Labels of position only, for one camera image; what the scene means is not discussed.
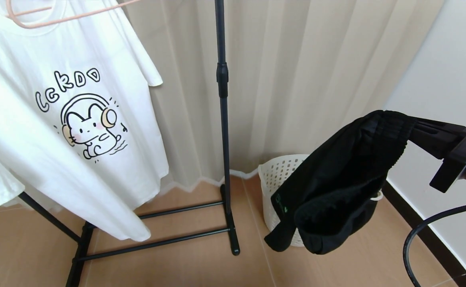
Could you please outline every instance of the cartoon graphic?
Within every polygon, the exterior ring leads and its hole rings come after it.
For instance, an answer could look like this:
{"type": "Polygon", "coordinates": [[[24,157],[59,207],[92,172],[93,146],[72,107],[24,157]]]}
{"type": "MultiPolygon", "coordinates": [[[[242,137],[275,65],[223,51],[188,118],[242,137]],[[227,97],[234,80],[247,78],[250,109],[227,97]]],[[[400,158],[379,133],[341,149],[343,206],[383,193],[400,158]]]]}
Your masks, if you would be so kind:
{"type": "Polygon", "coordinates": [[[107,100],[92,93],[73,97],[61,110],[63,135],[69,145],[86,147],[82,151],[86,159],[105,154],[117,146],[121,136],[110,131],[116,120],[116,112],[109,108],[107,100]]]}

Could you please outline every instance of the black cable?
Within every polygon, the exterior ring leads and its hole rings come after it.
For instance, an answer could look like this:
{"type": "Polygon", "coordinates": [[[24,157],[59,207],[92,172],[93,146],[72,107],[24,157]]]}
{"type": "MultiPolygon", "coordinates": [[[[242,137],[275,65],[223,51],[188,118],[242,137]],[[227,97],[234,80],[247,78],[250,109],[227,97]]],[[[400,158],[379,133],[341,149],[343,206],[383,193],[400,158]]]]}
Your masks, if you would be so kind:
{"type": "Polygon", "coordinates": [[[421,285],[419,285],[419,282],[417,281],[417,279],[415,278],[415,275],[413,274],[412,267],[410,267],[410,260],[408,258],[408,251],[410,250],[410,243],[412,243],[413,238],[417,235],[417,233],[419,233],[419,231],[421,231],[424,227],[428,226],[429,224],[439,219],[442,219],[444,217],[455,215],[455,214],[460,214],[465,211],[466,211],[466,205],[452,208],[452,209],[443,211],[439,214],[435,214],[431,216],[430,218],[421,222],[419,225],[417,225],[417,227],[412,229],[412,231],[410,231],[410,233],[406,237],[405,243],[403,245],[403,262],[405,264],[406,273],[410,277],[410,280],[412,281],[412,284],[415,287],[421,287],[421,285]]]}

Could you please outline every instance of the black baseboard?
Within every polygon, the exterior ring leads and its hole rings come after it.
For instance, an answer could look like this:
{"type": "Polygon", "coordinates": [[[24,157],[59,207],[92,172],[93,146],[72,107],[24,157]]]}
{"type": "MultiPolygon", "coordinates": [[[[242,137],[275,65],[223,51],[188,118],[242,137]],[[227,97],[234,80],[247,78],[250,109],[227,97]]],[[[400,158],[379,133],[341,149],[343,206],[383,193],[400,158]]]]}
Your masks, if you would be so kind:
{"type": "MultiPolygon", "coordinates": [[[[395,191],[391,184],[386,182],[382,191],[384,196],[389,200],[389,202],[391,202],[397,212],[401,214],[408,225],[412,228],[416,227],[423,221],[417,212],[410,207],[406,200],[404,200],[397,191],[395,191]]],[[[418,235],[440,264],[442,264],[447,273],[449,273],[451,278],[454,279],[458,287],[466,287],[466,270],[433,232],[433,230],[426,227],[419,232],[418,235]]]]}

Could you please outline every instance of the black metal clothing rack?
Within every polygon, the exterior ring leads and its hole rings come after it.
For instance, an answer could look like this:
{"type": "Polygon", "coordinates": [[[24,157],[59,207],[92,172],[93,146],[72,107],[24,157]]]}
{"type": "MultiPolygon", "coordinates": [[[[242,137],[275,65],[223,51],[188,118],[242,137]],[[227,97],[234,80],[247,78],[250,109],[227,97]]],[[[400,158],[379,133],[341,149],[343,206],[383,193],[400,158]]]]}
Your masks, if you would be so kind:
{"type": "Polygon", "coordinates": [[[142,244],[134,247],[127,247],[117,249],[108,252],[96,253],[88,255],[88,247],[90,245],[91,235],[95,229],[95,226],[89,222],[85,222],[82,227],[82,233],[80,236],[75,234],[66,225],[56,219],[52,214],[45,210],[40,204],[33,200],[26,193],[21,193],[19,197],[28,205],[30,205],[35,211],[41,214],[44,218],[49,220],[53,225],[58,227],[62,232],[67,234],[70,238],[77,242],[77,250],[72,260],[72,267],[70,268],[69,277],[67,279],[66,287],[78,287],[80,282],[80,276],[82,274],[82,268],[87,260],[93,260],[98,258],[104,258],[107,256],[114,256],[117,254],[132,252],[136,250],[142,250],[152,247],[158,247],[161,245],[167,245],[176,243],[184,240],[193,238],[200,238],[203,236],[210,236],[217,233],[227,232],[229,235],[229,243],[231,246],[231,252],[237,256],[240,254],[240,246],[237,238],[237,231],[235,230],[235,223],[233,222],[233,214],[231,213],[231,193],[229,183],[229,142],[228,142],[228,67],[226,64],[226,45],[225,45],[225,33],[224,33],[224,0],[215,0],[215,24],[217,26],[217,83],[219,86],[219,98],[220,98],[220,109],[221,109],[221,127],[222,127],[222,149],[224,155],[224,184],[220,187],[220,193],[222,200],[211,203],[204,203],[199,205],[193,205],[178,209],[171,209],[166,211],[155,212],[151,214],[140,215],[140,219],[153,218],[156,216],[163,216],[166,214],[175,214],[178,212],[194,210],[204,207],[210,207],[215,205],[222,205],[224,207],[224,215],[226,217],[226,227],[219,228],[212,231],[194,233],[188,236],[181,236],[177,238],[171,238],[168,240],[162,240],[147,244],[142,244]]]}

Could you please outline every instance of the black lettering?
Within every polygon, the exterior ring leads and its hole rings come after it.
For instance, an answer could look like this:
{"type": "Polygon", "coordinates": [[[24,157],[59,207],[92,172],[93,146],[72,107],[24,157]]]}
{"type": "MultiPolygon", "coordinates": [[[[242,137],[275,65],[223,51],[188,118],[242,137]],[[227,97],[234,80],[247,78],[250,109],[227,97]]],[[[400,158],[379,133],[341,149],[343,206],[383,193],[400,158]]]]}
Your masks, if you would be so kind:
{"type": "Polygon", "coordinates": [[[45,90],[45,98],[49,103],[54,103],[60,98],[60,95],[55,93],[55,91],[56,90],[54,88],[48,88],[45,90]]]}
{"type": "Polygon", "coordinates": [[[91,68],[86,72],[86,75],[90,77],[90,79],[94,80],[95,83],[98,83],[100,81],[100,74],[98,73],[98,70],[95,68],[91,68]]]}
{"type": "Polygon", "coordinates": [[[35,93],[35,100],[37,101],[38,108],[46,113],[49,111],[49,104],[48,103],[42,103],[42,95],[39,92],[35,93]]]}
{"type": "Polygon", "coordinates": [[[86,78],[84,77],[84,74],[81,71],[74,72],[74,80],[75,80],[75,85],[77,87],[82,87],[86,85],[86,78]]]}
{"type": "Polygon", "coordinates": [[[58,83],[58,87],[62,92],[66,92],[67,89],[73,88],[73,83],[69,82],[69,75],[65,73],[60,73],[58,71],[54,71],[54,78],[56,78],[56,82],[58,83]]]}

